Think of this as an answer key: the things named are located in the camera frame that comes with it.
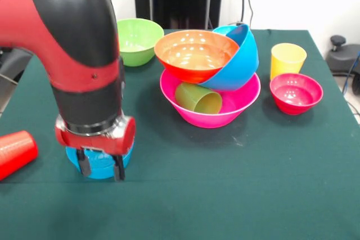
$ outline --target stacked bowls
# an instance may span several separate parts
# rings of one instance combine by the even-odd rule
[[[226,35],[205,30],[183,30],[162,37],[155,54],[164,65],[160,88],[165,98],[190,124],[218,128],[229,124],[259,96],[260,80],[255,73],[258,50],[247,25]],[[222,96],[218,114],[202,114],[181,107],[175,99],[182,83],[198,84]]]

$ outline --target table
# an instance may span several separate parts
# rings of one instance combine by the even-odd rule
[[[82,177],[55,139],[44,68],[33,59],[0,119],[27,130],[36,162],[0,184],[1,239],[359,239],[360,129],[307,31],[254,30],[258,100],[233,123],[200,129],[162,96],[157,60],[126,69],[123,109],[137,120],[124,183]],[[269,92],[271,47],[290,42],[323,86],[287,116]]]

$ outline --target magenta bowl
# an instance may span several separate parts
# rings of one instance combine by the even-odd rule
[[[295,73],[280,74],[270,82],[277,107],[288,115],[299,115],[322,99],[321,85],[313,78]]]
[[[181,81],[164,70],[160,77],[160,88],[165,98],[174,106],[179,114],[190,124],[200,128],[214,129],[225,126],[239,116],[259,97],[261,84],[255,73],[253,77],[240,89],[235,91],[217,91],[223,99],[220,113],[209,115],[189,111],[177,105],[175,90]]]

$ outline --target bowl rim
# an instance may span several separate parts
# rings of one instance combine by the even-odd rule
[[[120,50],[119,52],[121,53],[140,53],[140,52],[144,52],[144,51],[147,51],[149,49],[152,49],[155,47],[155,45],[158,43],[158,41],[163,38],[163,36],[165,35],[165,32],[164,32],[164,29],[161,27],[161,25],[159,25],[158,23],[154,22],[154,21],[151,21],[151,20],[148,20],[148,19],[143,19],[143,18],[126,18],[126,19],[120,19],[120,20],[117,20],[116,21],[116,32],[118,32],[118,36],[119,36],[119,31],[118,31],[118,23],[119,22],[124,22],[124,21],[147,21],[147,22],[150,22],[151,24],[154,24],[156,26],[158,26],[161,31],[163,32],[162,36],[154,43],[153,46],[149,46],[149,47],[146,47],[145,49],[143,50],[139,50],[139,51],[124,51],[121,49],[121,44],[120,44],[120,38],[119,38],[119,47],[120,47]]]
[[[231,58],[229,59],[229,61],[227,61],[223,66],[221,66],[221,67],[216,67],[216,68],[213,68],[213,69],[204,69],[204,70],[194,70],[194,69],[187,69],[187,68],[183,68],[183,67],[179,67],[179,66],[174,66],[174,65],[172,65],[172,64],[170,64],[170,63],[167,63],[167,62],[165,62],[164,60],[162,60],[159,56],[158,56],[158,53],[157,53],[157,45],[159,44],[159,41],[161,40],[161,39],[163,39],[163,38],[165,38],[166,36],[169,36],[169,35],[173,35],[173,34],[175,34],[175,33],[180,33],[180,32],[202,32],[202,33],[211,33],[211,35],[218,35],[218,36],[220,36],[220,37],[222,37],[222,38],[224,38],[225,37],[225,39],[228,39],[231,43],[234,43],[236,46],[237,46],[237,50],[236,50],[236,52],[233,54],[233,56],[231,56]],[[229,37],[227,37],[226,35],[222,35],[222,34],[220,34],[220,33],[216,33],[216,32],[213,32],[213,31],[210,31],[210,30],[203,30],[203,29],[185,29],[185,30],[179,30],[179,31],[173,31],[173,32],[171,32],[171,33],[168,33],[168,34],[166,34],[166,35],[164,35],[163,37],[161,37],[161,39],[159,39],[158,41],[157,41],[157,43],[155,44],[155,46],[154,46],[154,52],[155,52],[155,55],[156,55],[156,57],[157,57],[157,59],[159,59],[160,60],[160,62],[163,62],[163,63],[166,63],[166,64],[168,64],[168,65],[170,65],[170,66],[173,66],[173,67],[177,67],[177,68],[179,68],[179,69],[183,69],[183,70],[189,70],[189,71],[211,71],[211,70],[218,70],[218,72],[222,69],[222,68],[224,68],[231,60],[232,60],[232,58],[234,57],[234,55],[236,55],[236,53],[239,51],[239,49],[240,49],[240,46],[233,40],[233,39],[231,39],[231,38],[229,38]]]
[[[306,105],[296,105],[296,104],[290,104],[290,103],[285,102],[282,98],[280,98],[277,94],[275,94],[272,85],[273,85],[273,82],[274,82],[275,78],[280,78],[282,76],[289,76],[289,75],[296,75],[296,76],[299,76],[299,77],[307,78],[307,79],[315,82],[315,85],[320,89],[320,92],[321,92],[321,95],[320,95],[319,99],[317,99],[316,101],[314,101],[314,102],[312,102],[310,104],[306,104]],[[314,105],[318,104],[320,102],[320,100],[322,99],[322,97],[324,96],[324,90],[322,89],[322,86],[320,85],[320,83],[318,81],[316,81],[314,78],[311,78],[310,76],[305,75],[305,74],[301,74],[301,73],[282,73],[282,74],[279,74],[279,75],[275,76],[270,81],[269,87],[270,87],[270,92],[274,95],[274,97],[276,97],[277,99],[279,99],[282,102],[285,102],[286,104],[289,104],[289,105],[292,105],[292,106],[295,106],[295,107],[309,107],[309,106],[311,107],[311,106],[314,106]]]
[[[165,95],[165,92],[164,92],[164,89],[163,89],[163,84],[161,83],[162,82],[162,78],[164,76],[165,73],[169,73],[171,76],[173,76],[169,71],[167,70],[164,70],[163,73],[161,74],[160,76],[160,89],[161,89],[161,92],[163,93],[164,97],[176,108],[179,108],[181,109],[182,111],[186,111],[186,112],[190,112],[192,114],[195,114],[195,115],[199,115],[199,116],[224,116],[224,115],[232,115],[232,114],[235,114],[237,112],[241,112],[243,110],[245,110],[246,108],[250,107],[259,97],[260,95],[260,91],[261,91],[261,82],[260,82],[260,79],[259,79],[259,76],[257,73],[254,73],[253,76],[255,76],[256,78],[256,82],[258,83],[258,92],[256,93],[256,95],[254,96],[254,98],[251,100],[251,102],[249,102],[246,106],[240,108],[240,109],[237,109],[235,111],[231,111],[231,112],[223,112],[221,114],[203,114],[203,113],[200,113],[200,112],[194,112],[194,111],[190,111],[188,109],[185,109],[183,107],[181,107],[180,105],[177,105],[175,102],[173,102],[167,95]]]
[[[214,28],[214,29],[212,30],[212,32],[218,33],[218,32],[216,32],[216,30],[223,29],[223,28],[228,28],[228,27],[232,28],[232,30],[235,29],[235,28],[237,28],[236,25],[221,25],[221,26],[218,26],[217,28]]]

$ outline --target red cup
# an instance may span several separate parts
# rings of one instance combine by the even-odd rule
[[[0,181],[37,157],[38,147],[28,132],[0,137]]]

